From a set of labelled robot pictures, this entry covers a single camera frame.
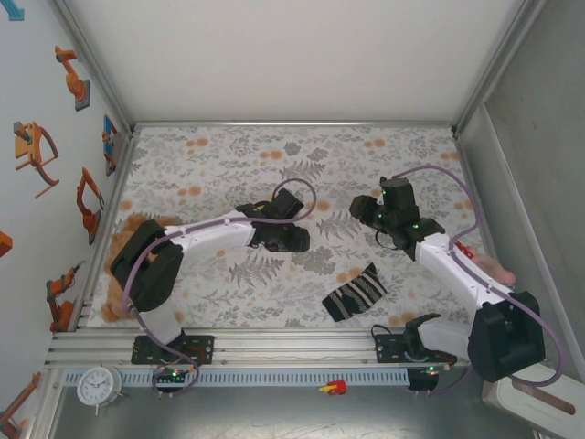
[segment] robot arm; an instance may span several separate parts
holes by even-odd
[[[409,355],[423,359],[429,351],[439,350],[469,359],[480,376],[491,382],[541,361],[545,350],[540,325],[490,289],[513,295],[538,313],[537,300],[528,292],[512,293],[455,247],[453,251],[464,268],[456,263],[449,249],[450,237],[434,219],[420,217],[406,178],[382,177],[380,185],[380,199],[354,198],[352,216],[388,234],[397,249],[441,279],[473,317],[471,325],[453,323],[438,314],[408,322],[404,337]]]
[[[237,217],[268,220],[291,220],[303,203],[286,189],[281,189],[271,202],[239,206],[230,213],[209,221],[184,226],[163,228],[156,221],[141,224],[120,254],[113,261],[111,271],[122,288],[139,255],[155,240],[178,231],[183,233],[155,247],[155,258],[144,260],[133,280],[130,299],[150,332],[168,345],[181,335],[181,326],[175,319],[170,295],[184,258],[197,258],[220,250],[238,247],[258,247],[262,244],[269,252],[306,252],[309,250],[309,232],[293,224],[266,224],[260,222],[235,222]],[[209,223],[219,225],[204,227]],[[194,226],[202,228],[186,231]]]

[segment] brown teddy bear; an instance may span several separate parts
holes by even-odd
[[[106,299],[106,303],[101,306],[101,316],[106,322],[117,322],[123,318],[136,318],[133,314],[125,315],[122,312],[123,289],[118,284],[118,281],[116,281],[116,279],[113,277],[112,272],[110,271],[110,266],[112,265],[113,260],[116,259],[116,256],[118,256],[118,253],[120,253],[120,251],[123,249],[124,245],[126,245],[126,243],[130,240],[134,232],[146,220],[148,220],[148,218],[146,218],[144,215],[140,213],[133,213],[126,220],[122,231],[112,235],[112,242],[110,243],[110,256],[103,266],[106,273],[110,275],[108,298]],[[161,227],[177,225],[177,221],[175,219],[168,217],[162,217],[158,219],[157,222]]]

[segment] cable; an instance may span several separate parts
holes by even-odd
[[[378,238],[378,235],[379,235],[380,233],[381,233],[381,232],[380,232],[380,230],[376,230],[376,235],[374,235],[374,238],[376,239],[376,243],[377,243],[377,244],[378,244],[380,247],[382,247],[383,249],[386,249],[386,250],[398,250],[398,248],[397,248],[397,247],[394,247],[394,248],[392,248],[392,247],[387,247],[386,245],[382,245],[382,244],[380,243],[380,241],[379,241],[379,238]]]
[[[439,389],[437,391],[427,391],[427,396],[443,395],[445,393],[449,393],[450,391],[454,391],[459,386],[461,386],[464,382],[467,381],[467,379],[472,374],[472,370],[473,370],[473,368],[470,366],[469,368],[467,368],[467,370],[464,372],[464,374],[456,382],[454,382],[451,386],[445,387],[444,389]]]
[[[558,365],[557,365],[557,370],[555,371],[555,373],[553,374],[552,377],[550,377],[547,380],[544,381],[528,381],[528,380],[524,380],[522,378],[518,378],[515,377],[514,375],[510,376],[511,380],[514,380],[516,382],[519,382],[521,384],[525,384],[527,386],[532,386],[532,387],[546,387],[549,386],[550,384],[557,382],[560,377],[562,377],[563,373],[565,372],[565,368],[566,368],[566,364],[567,364],[567,353],[565,351],[565,349],[563,348],[560,340],[558,339],[557,334],[555,333],[555,331],[553,330],[552,327],[550,327],[550,325],[545,322],[541,316],[539,316],[537,313],[535,313],[533,310],[531,310],[530,308],[528,308],[526,305],[518,302],[514,297],[510,296],[509,294],[506,294],[503,291],[500,291],[499,289],[495,288],[495,287],[490,287],[489,283],[486,282],[484,279],[482,279],[481,277],[479,277],[477,274],[475,274],[470,268],[468,268],[457,256],[455,250],[454,250],[454,245],[455,242],[457,242],[461,237],[467,235],[468,233],[471,233],[472,231],[476,230],[480,224],[481,224],[481,216],[480,213],[478,211],[477,208],[477,201],[475,200],[475,197],[473,196],[472,191],[465,185],[465,183],[462,182],[462,180],[460,178],[458,178],[453,172],[451,172],[449,169],[445,169],[444,167],[441,166],[436,166],[436,165],[423,165],[423,166],[416,166],[413,167],[412,169],[409,169],[407,171],[404,172],[400,172],[399,174],[396,174],[395,176],[393,176],[392,178],[398,178],[398,177],[404,177],[408,174],[411,174],[413,172],[416,171],[420,171],[422,169],[435,169],[437,171],[441,171],[444,174],[447,174],[449,177],[451,177],[453,180],[455,180],[457,182],[457,184],[463,189],[463,191],[465,192],[465,194],[467,195],[467,197],[469,198],[469,200],[472,202],[473,205],[473,213],[475,216],[475,223],[472,227],[470,227],[467,230],[464,230],[460,233],[457,233],[456,235],[454,235],[453,237],[450,238],[449,240],[449,254],[451,255],[451,257],[453,258],[453,260],[455,261],[455,263],[457,263],[457,265],[459,265],[459,267],[465,272],[467,273],[469,276],[472,277],[472,279],[474,279],[477,283],[479,283],[481,286],[483,286],[484,288],[488,289],[490,292],[494,293],[495,295],[501,297],[502,299],[508,301],[510,304],[512,304],[513,306],[516,306],[517,308],[520,308],[522,311],[524,311],[526,314],[528,314],[530,317],[532,317],[550,336],[550,338],[552,339],[555,348],[557,349],[558,352]]]
[[[393,334],[392,334],[392,331],[390,331],[390,330],[389,330],[387,327],[385,327],[385,326],[383,326],[383,325],[373,325],[373,326],[372,326],[372,327],[369,329],[369,333],[372,335],[372,338],[374,338],[374,339],[376,338],[376,336],[374,336],[374,328],[375,328],[375,327],[379,327],[380,329],[384,329],[384,330],[385,330],[386,332],[388,332],[388,333],[389,333],[391,336],[393,335]]]
[[[265,219],[265,218],[248,218],[248,217],[240,217],[240,218],[227,218],[227,219],[217,219],[215,221],[210,221],[204,224],[195,224],[191,227],[188,227],[185,229],[185,231],[176,231],[174,233],[170,233],[168,235],[165,235],[162,238],[159,238],[158,240],[153,241],[150,245],[148,245],[142,253],[140,253],[140,256],[138,256],[138,259],[136,260],[136,262],[134,263],[134,266],[132,267],[132,270],[130,271],[130,274],[128,275],[128,279],[126,281],[126,285],[124,286],[124,291],[123,291],[123,296],[122,296],[122,312],[124,314],[128,314],[129,307],[128,307],[128,298],[130,296],[130,290],[132,289],[132,285],[134,282],[134,278],[136,277],[136,274],[138,273],[138,269],[140,268],[141,264],[143,263],[144,259],[146,259],[146,257],[148,256],[148,254],[157,246],[159,246],[160,244],[162,244],[163,242],[167,242],[172,240],[173,238],[177,238],[179,236],[182,236],[184,234],[189,234],[189,233],[193,233],[194,231],[198,231],[198,230],[203,230],[203,229],[207,229],[209,227],[215,227],[215,226],[219,226],[222,224],[230,224],[232,222],[237,222],[237,223],[247,223],[247,222],[260,222],[260,223],[265,223],[265,224],[292,224],[294,222],[300,221],[300,220],[304,220],[305,218],[307,218],[309,215],[311,215],[311,213],[313,213],[313,210],[317,204],[317,193],[314,189],[314,187],[311,185],[311,183],[309,183],[308,181],[302,179],[302,178],[288,178],[284,181],[282,181],[279,185],[276,186],[276,188],[274,189],[274,191],[272,192],[272,197],[274,198],[276,196],[276,192],[283,187],[284,185],[291,183],[293,181],[297,181],[299,183],[303,183],[304,185],[306,185],[307,187],[309,187],[309,189],[311,190],[311,194],[313,195],[313,203],[311,205],[311,207],[300,217],[295,217],[293,219]],[[184,391],[187,391],[188,389],[190,389],[191,387],[193,387],[193,385],[197,382],[198,378],[199,378],[199,366],[197,365],[197,362],[194,361],[192,358],[190,358],[189,356],[183,354],[182,352],[179,352],[178,350],[175,350],[173,348],[168,347],[165,343],[163,343],[160,339],[158,339],[151,331],[150,329],[148,329],[148,326],[145,324],[145,322],[143,321],[143,319],[140,317],[140,314],[138,312],[136,312],[135,310],[133,310],[136,314],[136,319],[138,321],[138,323],[140,324],[140,326],[144,329],[144,332],[146,333],[146,335],[153,340],[153,342],[158,345],[160,348],[166,350],[167,352],[170,352],[173,355],[177,355],[179,358],[187,361],[189,364],[191,364],[194,368],[195,371],[197,372],[197,375],[195,376],[195,378],[188,383],[183,389],[181,389],[180,391],[176,391],[173,393],[170,393],[171,397],[172,395],[178,395],[180,393],[183,393]],[[160,372],[158,374],[155,374],[152,378],[151,384],[152,387],[155,391],[158,391],[160,394],[160,390],[158,389],[158,387],[156,387],[156,380],[158,377],[160,377],[164,372]]]

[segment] white alarm clock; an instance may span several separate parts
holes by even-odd
[[[107,405],[121,396],[122,375],[113,368],[98,367],[89,369],[81,375],[77,385],[77,396],[81,402],[96,408]]]

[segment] black and white sock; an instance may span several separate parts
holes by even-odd
[[[371,263],[353,281],[330,293],[323,305],[334,321],[339,322],[355,314],[365,313],[386,293],[378,279],[376,266]]]

